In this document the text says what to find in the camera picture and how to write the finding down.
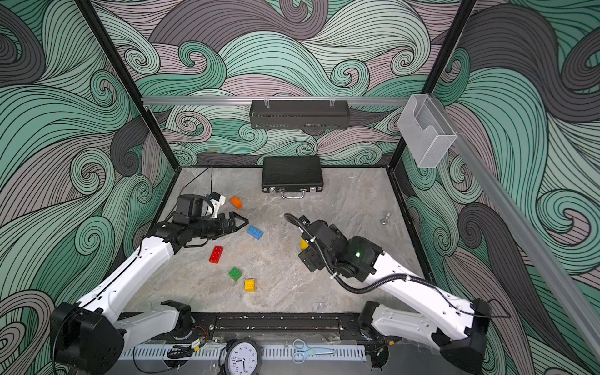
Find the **light green square lego brick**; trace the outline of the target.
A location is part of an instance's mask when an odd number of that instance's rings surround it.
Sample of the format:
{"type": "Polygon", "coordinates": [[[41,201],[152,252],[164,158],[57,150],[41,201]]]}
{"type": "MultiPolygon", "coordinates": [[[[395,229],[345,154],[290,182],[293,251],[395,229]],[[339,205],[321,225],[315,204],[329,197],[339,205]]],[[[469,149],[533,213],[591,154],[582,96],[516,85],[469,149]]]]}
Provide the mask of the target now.
{"type": "Polygon", "coordinates": [[[242,278],[242,271],[237,267],[233,267],[229,272],[228,276],[234,281],[237,282],[242,278]]]}

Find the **yellow square lego brick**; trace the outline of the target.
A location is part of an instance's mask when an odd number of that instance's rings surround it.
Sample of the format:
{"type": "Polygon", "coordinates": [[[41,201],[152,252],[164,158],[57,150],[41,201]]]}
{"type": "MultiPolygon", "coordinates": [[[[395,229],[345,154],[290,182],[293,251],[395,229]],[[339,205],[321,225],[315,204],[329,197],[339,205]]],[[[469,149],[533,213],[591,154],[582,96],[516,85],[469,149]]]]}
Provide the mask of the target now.
{"type": "Polygon", "coordinates": [[[244,282],[244,290],[247,293],[253,293],[256,291],[256,281],[254,279],[246,279],[244,282]]]}

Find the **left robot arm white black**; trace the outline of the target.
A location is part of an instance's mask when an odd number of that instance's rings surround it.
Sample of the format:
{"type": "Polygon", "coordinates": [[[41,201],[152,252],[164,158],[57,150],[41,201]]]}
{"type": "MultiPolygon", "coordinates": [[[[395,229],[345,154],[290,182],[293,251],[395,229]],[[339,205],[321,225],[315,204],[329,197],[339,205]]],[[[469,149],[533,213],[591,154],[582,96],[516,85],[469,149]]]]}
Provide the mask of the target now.
{"type": "Polygon", "coordinates": [[[160,222],[140,246],[92,291],[74,304],[61,303],[50,320],[51,361],[86,374],[107,373],[123,351],[161,334],[184,340],[193,332],[190,306],[167,300],[149,312],[121,319],[124,308],[146,281],[192,239],[207,241],[248,225],[235,212],[181,223],[160,222]]]}

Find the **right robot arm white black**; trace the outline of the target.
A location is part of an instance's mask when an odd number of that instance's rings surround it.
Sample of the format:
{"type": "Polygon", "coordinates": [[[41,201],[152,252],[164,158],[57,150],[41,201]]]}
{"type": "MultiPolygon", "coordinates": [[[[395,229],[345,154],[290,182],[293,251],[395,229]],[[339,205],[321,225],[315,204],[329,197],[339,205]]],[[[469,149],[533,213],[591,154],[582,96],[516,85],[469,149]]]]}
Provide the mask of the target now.
{"type": "Polygon", "coordinates": [[[399,312],[369,302],[363,310],[368,329],[425,344],[464,372],[482,372],[492,318],[488,302],[460,298],[435,286],[365,237],[347,239],[323,220],[311,222],[290,213],[284,218],[300,229],[308,245],[300,258],[310,270],[325,269],[347,292],[365,295],[382,290],[412,309],[399,312]]]}

